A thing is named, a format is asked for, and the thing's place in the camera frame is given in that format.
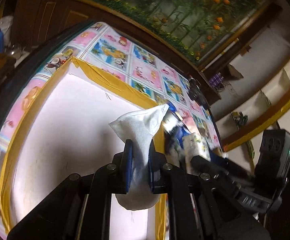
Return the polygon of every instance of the white cloth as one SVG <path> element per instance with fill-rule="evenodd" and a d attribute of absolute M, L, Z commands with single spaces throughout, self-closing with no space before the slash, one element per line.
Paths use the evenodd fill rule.
<path fill-rule="evenodd" d="M 156 204 L 159 194 L 152 194 L 149 187 L 149 145 L 157 133 L 168 105 L 123 114 L 109 125 L 125 142 L 133 141 L 132 180 L 126 195 L 116 194 L 118 203 L 128 210 L 147 209 Z"/>

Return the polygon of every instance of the wall mural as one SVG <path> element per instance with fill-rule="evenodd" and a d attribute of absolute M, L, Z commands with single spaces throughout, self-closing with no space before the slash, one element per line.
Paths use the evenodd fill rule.
<path fill-rule="evenodd" d="M 265 0 L 93 0 L 163 38 L 194 65 L 229 38 Z"/>

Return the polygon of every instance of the bolt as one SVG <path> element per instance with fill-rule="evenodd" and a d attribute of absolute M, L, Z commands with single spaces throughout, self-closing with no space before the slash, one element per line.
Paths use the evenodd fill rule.
<path fill-rule="evenodd" d="M 116 169 L 116 165 L 114 163 L 110 163 L 107 165 L 107 169 L 110 171 L 113 171 Z"/>
<path fill-rule="evenodd" d="M 208 173 L 202 173 L 200 175 L 201 179 L 203 180 L 209 180 L 211 178 L 211 176 Z"/>
<path fill-rule="evenodd" d="M 164 170 L 170 171 L 172 168 L 173 168 L 173 165 L 171 165 L 170 163 L 165 163 L 163 165 Z"/>
<path fill-rule="evenodd" d="M 79 179 L 79 175 L 77 173 L 73 173 L 69 176 L 69 179 L 72 181 L 78 180 Z"/>

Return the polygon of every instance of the yellow flower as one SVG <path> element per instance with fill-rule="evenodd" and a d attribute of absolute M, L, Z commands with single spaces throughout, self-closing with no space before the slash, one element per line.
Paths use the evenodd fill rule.
<path fill-rule="evenodd" d="M 219 23 L 223 23 L 224 22 L 222 17 L 217 17 L 216 21 L 219 22 Z"/>
<path fill-rule="evenodd" d="M 214 3 L 220 3 L 221 0 L 213 0 Z"/>

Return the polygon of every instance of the yellow tape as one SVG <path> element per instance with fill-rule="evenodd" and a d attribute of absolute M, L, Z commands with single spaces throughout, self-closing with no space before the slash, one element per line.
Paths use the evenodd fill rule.
<path fill-rule="evenodd" d="M 13 227 L 10 213 L 10 199 L 13 184 L 13 173 L 19 153 L 41 107 L 44 105 L 44 102 L 47 100 L 48 96 L 59 81 L 66 74 L 71 62 L 74 63 L 77 68 L 81 68 L 85 75 L 93 82 L 141 108 L 148 109 L 158 105 L 155 101 L 148 98 L 146 95 L 143 95 L 141 92 L 132 88 L 125 82 L 114 77 L 110 73 L 101 70 L 96 66 L 90 65 L 78 58 L 73 57 L 69 59 L 42 87 L 41 91 L 23 115 L 8 146 L 0 177 L 0 204 L 2 207 L 2 221 L 5 225 L 7 234 Z M 156 151 L 164 153 L 164 130 L 162 127 L 154 136 L 153 140 Z M 156 240 L 164 240 L 165 238 L 165 201 L 165 195 L 162 194 L 160 200 L 155 205 Z"/>

